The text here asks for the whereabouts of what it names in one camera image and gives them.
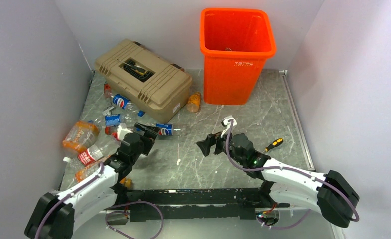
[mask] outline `marble table surface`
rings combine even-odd
[[[193,77],[191,92],[203,93],[203,70],[187,70]],[[103,98],[102,75],[95,73],[81,114],[81,120],[94,120],[106,108]],[[293,107],[285,80],[277,70],[263,70],[257,84],[245,105],[225,106],[201,102],[200,111],[189,112],[183,107],[170,121],[182,124],[186,136],[171,136],[158,139],[148,157],[140,158],[127,178],[132,179],[134,189],[206,189],[206,188],[249,188],[259,187],[259,179],[252,179],[235,168],[226,155],[204,157],[195,144],[210,133],[222,131],[220,121],[232,115],[238,125],[233,133],[245,133],[258,151],[263,151],[272,141],[283,138],[284,143],[271,150],[268,155],[277,160],[314,170],[308,157],[308,149],[302,143],[302,134],[297,127]],[[145,114],[138,117],[136,107],[114,109],[113,113],[127,114],[133,120],[156,123]],[[72,180],[74,168],[67,166],[61,184],[65,190],[75,184]]]

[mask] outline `white wall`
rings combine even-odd
[[[324,0],[56,0],[91,67],[124,38],[186,69],[204,66],[200,52],[201,11],[207,7],[257,8],[268,13],[276,55],[270,69],[287,69]]]
[[[360,195],[347,239],[391,239],[391,1],[326,0],[289,67],[314,165]]]
[[[0,239],[25,238],[64,170],[61,140],[91,72],[52,0],[0,0]]]

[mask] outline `screwdriver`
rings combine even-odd
[[[283,143],[283,138],[276,139],[271,143],[269,146],[267,146],[264,150],[265,152],[269,152],[271,149],[279,147]]]

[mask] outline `robotic arm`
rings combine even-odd
[[[126,197],[127,188],[119,182],[132,171],[141,154],[149,154],[158,135],[143,125],[135,127],[143,135],[121,129],[118,138],[122,141],[116,154],[88,178],[56,195],[44,194],[29,219],[25,235],[32,239],[69,239],[84,222],[122,200],[119,196]]]
[[[340,173],[309,172],[281,163],[254,150],[253,143],[243,133],[232,135],[232,127],[236,125],[232,116],[226,117],[222,125],[227,129],[209,134],[204,141],[197,142],[198,147],[208,156],[215,145],[214,154],[224,152],[235,167],[263,180],[259,194],[264,203],[290,203],[309,208],[343,228],[350,221],[358,221],[355,207],[359,196]]]

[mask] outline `blue bottle label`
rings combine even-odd
[[[125,109],[125,106],[127,105],[128,103],[128,99],[121,96],[120,94],[116,94],[115,96],[113,96],[113,104],[119,106],[120,108],[122,109]]]
[[[118,126],[121,123],[121,120],[119,119],[119,115],[120,114],[104,116],[104,119],[106,120],[106,127]]]
[[[156,127],[160,128],[160,135],[172,136],[173,125],[158,123],[156,124]]]

